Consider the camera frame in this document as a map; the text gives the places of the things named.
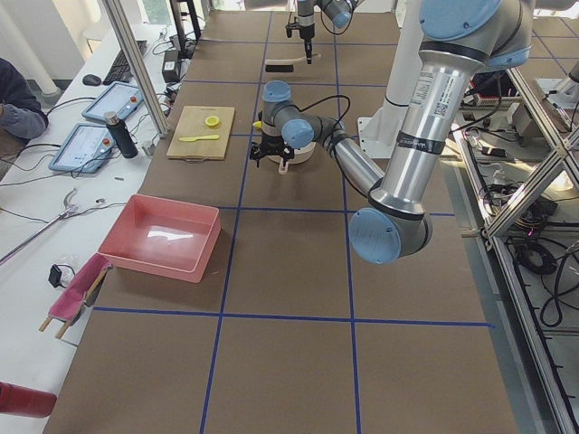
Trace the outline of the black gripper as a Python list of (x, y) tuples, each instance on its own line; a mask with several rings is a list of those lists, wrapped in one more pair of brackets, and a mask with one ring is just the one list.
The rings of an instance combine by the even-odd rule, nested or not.
[(297, 15), (285, 26), (287, 37), (290, 38), (294, 31), (299, 32), (299, 37), (305, 41), (306, 62), (311, 64), (313, 60), (312, 41), (315, 36), (315, 21), (313, 15)]
[(252, 142), (250, 159), (260, 165), (260, 161), (266, 156), (279, 156), (284, 164), (292, 159), (292, 147), (287, 145), (282, 136), (261, 134), (261, 142)]

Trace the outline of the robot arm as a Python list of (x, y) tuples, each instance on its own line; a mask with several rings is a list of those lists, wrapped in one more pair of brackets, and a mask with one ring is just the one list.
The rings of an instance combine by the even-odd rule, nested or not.
[(523, 64), (530, 52), (532, 1), (424, 1), (416, 22), (423, 34), (417, 51), (422, 69), (381, 169), (343, 130), (339, 120), (312, 116), (291, 99), (290, 85), (265, 85), (261, 142), (256, 162), (321, 145), (345, 178), (365, 193), (368, 207), (349, 222), (349, 242), (362, 259), (385, 264), (423, 249), (431, 239), (422, 198), (473, 75)]
[(314, 58), (313, 38), (315, 37), (315, 8), (321, 12), (320, 21), (332, 34), (344, 33), (352, 22), (353, 15), (362, 1), (342, 0), (305, 0), (297, 1), (295, 16), (290, 18), (285, 25), (286, 35), (292, 37), (294, 32), (299, 34), (303, 41), (305, 55), (301, 58), (291, 59), (289, 65), (305, 62), (311, 64)]

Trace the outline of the person forearm dark sleeve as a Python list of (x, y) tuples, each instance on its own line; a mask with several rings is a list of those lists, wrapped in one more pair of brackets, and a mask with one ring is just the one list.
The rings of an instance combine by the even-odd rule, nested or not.
[(8, 60), (1, 59), (1, 157), (16, 154), (40, 137), (49, 126), (40, 102), (24, 76)]

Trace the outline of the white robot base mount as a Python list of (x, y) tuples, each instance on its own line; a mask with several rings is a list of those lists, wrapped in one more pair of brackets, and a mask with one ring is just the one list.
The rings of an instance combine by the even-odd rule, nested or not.
[(423, 33), (419, 24), (422, 1), (406, 2), (401, 35), (384, 94), (384, 104), (370, 118), (359, 118), (362, 150), (371, 158), (390, 158), (422, 70), (418, 51)]

